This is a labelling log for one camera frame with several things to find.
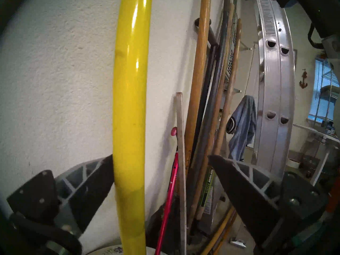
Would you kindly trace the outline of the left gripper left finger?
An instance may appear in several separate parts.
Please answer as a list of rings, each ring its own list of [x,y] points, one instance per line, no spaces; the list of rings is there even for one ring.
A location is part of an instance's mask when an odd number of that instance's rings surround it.
[[[7,197],[14,214],[84,233],[114,184],[112,154],[78,164],[56,178],[43,170]]]

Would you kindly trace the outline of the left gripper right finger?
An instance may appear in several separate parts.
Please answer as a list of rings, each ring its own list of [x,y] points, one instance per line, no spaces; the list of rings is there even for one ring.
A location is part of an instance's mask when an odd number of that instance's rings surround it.
[[[253,253],[311,253],[320,234],[308,228],[325,211],[325,193],[290,171],[278,178],[219,155],[208,156],[208,163],[253,238]]]

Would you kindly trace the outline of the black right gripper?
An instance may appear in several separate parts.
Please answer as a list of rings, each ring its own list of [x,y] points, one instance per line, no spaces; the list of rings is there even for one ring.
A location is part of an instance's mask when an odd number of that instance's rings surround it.
[[[277,0],[281,8],[291,0]],[[293,0],[301,5],[319,36],[340,36],[340,0]]]

